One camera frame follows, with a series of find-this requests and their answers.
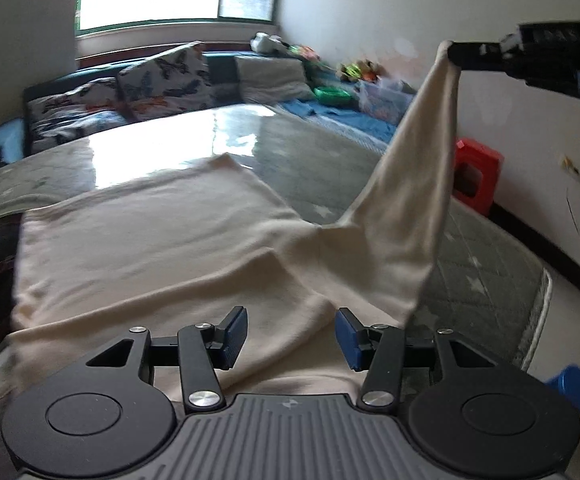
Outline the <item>grey beige cushion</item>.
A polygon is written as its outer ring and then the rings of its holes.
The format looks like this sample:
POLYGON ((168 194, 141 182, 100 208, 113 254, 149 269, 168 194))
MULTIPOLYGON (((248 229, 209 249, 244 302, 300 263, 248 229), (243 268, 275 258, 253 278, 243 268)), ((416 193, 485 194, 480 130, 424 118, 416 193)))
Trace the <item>grey beige cushion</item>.
POLYGON ((296 58, 237 56, 239 89, 245 103, 276 104, 315 98, 303 64, 296 58))

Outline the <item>clear plastic storage box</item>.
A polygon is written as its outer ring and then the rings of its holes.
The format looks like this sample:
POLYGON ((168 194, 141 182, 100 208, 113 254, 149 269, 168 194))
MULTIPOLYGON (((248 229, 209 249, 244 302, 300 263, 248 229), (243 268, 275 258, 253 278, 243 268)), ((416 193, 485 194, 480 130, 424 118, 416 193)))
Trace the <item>clear plastic storage box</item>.
POLYGON ((359 109, 375 118, 397 126, 417 91, 404 80, 379 79, 357 84, 359 109))

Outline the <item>colourful plush toys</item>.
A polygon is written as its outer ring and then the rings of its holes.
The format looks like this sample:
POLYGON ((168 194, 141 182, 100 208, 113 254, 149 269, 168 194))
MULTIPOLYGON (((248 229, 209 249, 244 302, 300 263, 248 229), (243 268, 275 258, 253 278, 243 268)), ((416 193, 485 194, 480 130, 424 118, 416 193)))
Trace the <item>colourful plush toys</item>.
POLYGON ((383 73, 383 68, 370 60, 358 60, 337 66, 337 78, 345 82, 377 82, 383 73))

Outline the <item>blue sofa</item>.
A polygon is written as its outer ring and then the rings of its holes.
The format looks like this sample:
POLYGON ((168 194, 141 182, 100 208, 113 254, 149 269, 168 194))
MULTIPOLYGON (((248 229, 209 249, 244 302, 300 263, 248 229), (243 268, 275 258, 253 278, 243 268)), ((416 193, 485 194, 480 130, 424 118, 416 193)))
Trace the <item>blue sofa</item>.
MULTIPOLYGON (((206 55, 209 66, 209 80, 213 85, 215 104, 228 106, 243 102, 239 86, 237 51, 216 51, 206 55)), ((67 90, 74 90, 82 84, 104 77, 112 77, 132 64, 131 61, 97 65, 60 78, 36 84, 23 92, 23 103, 45 98, 67 90)), ((357 96, 352 96, 346 104, 332 101, 325 103, 318 98, 309 100, 286 99, 280 103, 283 110, 309 120, 318 120, 328 125, 336 122, 340 128, 353 128, 354 138, 372 144, 388 144, 396 126, 392 122, 372 117, 360 110, 357 96)), ((32 141, 29 140, 28 118, 16 118, 0 126, 0 168, 18 162, 32 154, 32 141)))

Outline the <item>green plastic bowl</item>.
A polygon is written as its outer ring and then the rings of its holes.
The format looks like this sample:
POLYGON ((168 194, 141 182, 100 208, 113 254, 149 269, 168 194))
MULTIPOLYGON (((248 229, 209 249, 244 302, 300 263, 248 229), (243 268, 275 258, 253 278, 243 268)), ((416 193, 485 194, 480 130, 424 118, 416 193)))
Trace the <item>green plastic bowl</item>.
POLYGON ((339 87, 315 87, 314 95, 319 104, 327 107, 351 107, 355 103, 354 96, 339 87))

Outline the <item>cream beige sweatshirt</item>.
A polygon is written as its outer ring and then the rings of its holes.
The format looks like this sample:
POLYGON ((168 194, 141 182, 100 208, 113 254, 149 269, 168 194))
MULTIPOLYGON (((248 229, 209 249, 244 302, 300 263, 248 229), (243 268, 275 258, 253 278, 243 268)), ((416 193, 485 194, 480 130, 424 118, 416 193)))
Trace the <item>cream beige sweatshirt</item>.
POLYGON ((239 304, 249 333, 220 377, 225 393, 356 396, 337 310, 406 325, 438 258, 460 77, 447 50, 363 191, 327 226, 303 220, 227 155, 27 211, 9 338, 15 390, 134 326, 173 336, 239 304))

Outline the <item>panda plush toy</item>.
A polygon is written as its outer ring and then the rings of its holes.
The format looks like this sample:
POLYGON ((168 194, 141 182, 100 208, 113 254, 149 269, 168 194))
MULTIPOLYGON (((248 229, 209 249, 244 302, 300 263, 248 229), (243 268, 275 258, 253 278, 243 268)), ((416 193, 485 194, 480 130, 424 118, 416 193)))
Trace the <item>panda plush toy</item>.
POLYGON ((250 47, 254 53, 260 55, 288 55, 290 49, 281 37, 265 32, 257 32, 250 40, 250 47))

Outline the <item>red plastic stool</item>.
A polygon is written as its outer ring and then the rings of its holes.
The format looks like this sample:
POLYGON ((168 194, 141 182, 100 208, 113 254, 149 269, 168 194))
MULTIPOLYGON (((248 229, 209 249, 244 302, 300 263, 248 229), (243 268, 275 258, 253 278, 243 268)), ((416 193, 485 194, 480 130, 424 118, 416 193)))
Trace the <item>red plastic stool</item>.
POLYGON ((459 202, 486 217, 494 202, 505 157, 469 138, 456 143, 453 195, 459 202))

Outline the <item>butterfly pillow upright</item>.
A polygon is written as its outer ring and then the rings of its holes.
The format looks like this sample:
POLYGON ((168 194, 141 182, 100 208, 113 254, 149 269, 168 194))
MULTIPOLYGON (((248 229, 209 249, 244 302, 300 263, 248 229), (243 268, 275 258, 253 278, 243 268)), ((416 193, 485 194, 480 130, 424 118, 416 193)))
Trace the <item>butterfly pillow upright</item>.
POLYGON ((189 42, 133 64, 116 75, 129 113, 137 122, 168 117, 214 104, 201 41, 189 42))

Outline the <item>butterfly pillow lying flat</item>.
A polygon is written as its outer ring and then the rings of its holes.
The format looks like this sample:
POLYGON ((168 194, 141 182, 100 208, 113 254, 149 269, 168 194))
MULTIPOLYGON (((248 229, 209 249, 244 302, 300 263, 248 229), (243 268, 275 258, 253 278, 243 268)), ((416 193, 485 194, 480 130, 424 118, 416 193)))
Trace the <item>butterfly pillow lying flat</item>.
POLYGON ((127 124, 114 77, 31 100, 27 111, 30 154, 127 124))

